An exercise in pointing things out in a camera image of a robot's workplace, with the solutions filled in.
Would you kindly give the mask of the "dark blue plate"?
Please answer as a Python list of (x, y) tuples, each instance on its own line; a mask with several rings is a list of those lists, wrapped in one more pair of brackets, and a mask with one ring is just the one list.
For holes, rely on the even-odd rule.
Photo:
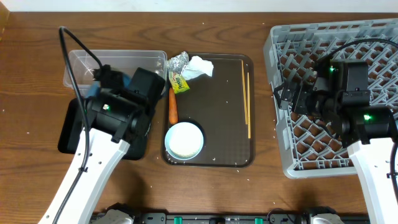
[[(127, 74), (123, 74), (123, 86), (124, 88), (127, 88), (129, 83), (131, 82), (131, 77), (129, 77)], [(99, 92), (100, 88), (100, 82), (99, 81), (94, 81), (94, 83), (90, 86), (88, 91), (86, 92), (86, 95), (84, 98), (88, 98), (91, 96), (96, 96), (97, 93)]]

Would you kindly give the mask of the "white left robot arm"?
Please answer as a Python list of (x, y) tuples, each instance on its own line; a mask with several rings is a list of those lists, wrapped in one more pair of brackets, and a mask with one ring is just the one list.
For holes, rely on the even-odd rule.
[(109, 65), (95, 69), (93, 79), (93, 94), (78, 99), (81, 115), (67, 132), (75, 155), (41, 223), (89, 222), (116, 165), (129, 151), (146, 146), (167, 83), (141, 67), (126, 80)]

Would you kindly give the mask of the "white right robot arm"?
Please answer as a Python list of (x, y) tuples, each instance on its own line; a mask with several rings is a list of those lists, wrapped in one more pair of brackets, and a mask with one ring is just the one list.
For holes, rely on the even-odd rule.
[(397, 223), (397, 123), (386, 106), (370, 104), (364, 60), (324, 60), (314, 84), (285, 81), (274, 88), (277, 106), (330, 124), (348, 150), (371, 223)]

